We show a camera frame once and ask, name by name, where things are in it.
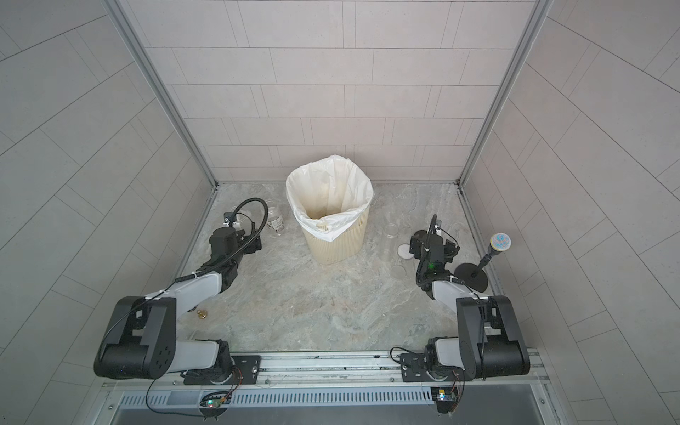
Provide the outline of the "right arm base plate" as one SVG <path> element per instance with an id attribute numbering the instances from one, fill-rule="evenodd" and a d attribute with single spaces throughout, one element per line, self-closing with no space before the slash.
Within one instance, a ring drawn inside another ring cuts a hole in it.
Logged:
<path id="1" fill-rule="evenodd" d="M 449 365 L 438 362 L 436 355 L 424 352 L 402 352 L 398 355 L 401 376 L 404 383 L 449 383 L 454 381 L 470 382 L 473 377 L 463 367 L 459 354 L 446 359 Z"/>

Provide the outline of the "white jar lid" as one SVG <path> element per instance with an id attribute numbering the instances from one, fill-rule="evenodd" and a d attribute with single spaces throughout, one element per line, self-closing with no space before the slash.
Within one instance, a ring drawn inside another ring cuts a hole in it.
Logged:
<path id="1" fill-rule="evenodd" d="M 414 253 L 411 253 L 409 244 L 401 244 L 398 247 L 397 252 L 398 252 L 398 256 L 402 260 L 413 260 L 414 259 Z"/>

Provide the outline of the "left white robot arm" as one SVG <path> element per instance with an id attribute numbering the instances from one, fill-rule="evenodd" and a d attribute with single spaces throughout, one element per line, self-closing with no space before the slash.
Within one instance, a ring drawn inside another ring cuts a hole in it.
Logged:
<path id="1" fill-rule="evenodd" d="M 235 375 L 228 342 L 177 338 L 178 319 L 228 290 L 245 255 L 262 249 L 261 230 L 228 224 L 209 239 L 211 256 L 198 270 L 145 297 L 128 296 L 113 309 L 93 370 L 113 380 L 156 380 L 179 372 L 186 384 L 223 384 Z"/>

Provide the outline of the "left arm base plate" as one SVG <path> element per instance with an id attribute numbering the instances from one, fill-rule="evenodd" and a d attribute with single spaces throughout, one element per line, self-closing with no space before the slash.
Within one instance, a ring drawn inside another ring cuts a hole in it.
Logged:
<path id="1" fill-rule="evenodd" d="M 258 381 L 262 357 L 236 355 L 214 368 L 192 369 L 180 373 L 185 385 L 254 385 Z"/>

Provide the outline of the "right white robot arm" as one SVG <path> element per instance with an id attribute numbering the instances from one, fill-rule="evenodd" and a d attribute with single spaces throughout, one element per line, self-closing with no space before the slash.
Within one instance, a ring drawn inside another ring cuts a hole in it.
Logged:
<path id="1" fill-rule="evenodd" d="M 510 236 L 491 236 L 487 253 L 477 264 L 461 263 L 450 271 L 460 251 L 453 239 L 434 223 L 412 235 L 409 253 L 419 261 L 416 285 L 456 315 L 458 335 L 432 338 L 424 349 L 421 367 L 430 379 L 471 381 L 490 377 L 527 375 L 531 369 L 512 302 L 506 296 L 486 295 L 489 276 L 485 267 L 511 247 Z"/>

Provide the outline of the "black lid glass jar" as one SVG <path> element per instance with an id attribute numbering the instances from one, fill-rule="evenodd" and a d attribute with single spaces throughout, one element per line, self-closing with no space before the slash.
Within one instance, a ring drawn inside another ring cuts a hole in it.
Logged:
<path id="1" fill-rule="evenodd" d="M 391 218 L 396 223 L 410 221 L 418 208 L 418 189 L 414 184 L 401 184 L 394 187 L 391 198 Z"/>

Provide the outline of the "white lid rose tea jar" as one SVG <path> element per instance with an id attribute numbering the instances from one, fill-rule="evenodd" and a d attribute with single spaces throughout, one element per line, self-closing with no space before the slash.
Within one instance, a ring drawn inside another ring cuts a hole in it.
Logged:
<path id="1" fill-rule="evenodd" d="M 279 237 L 283 235 L 284 219 L 280 205 L 272 200 L 266 199 L 267 203 L 267 226 Z"/>

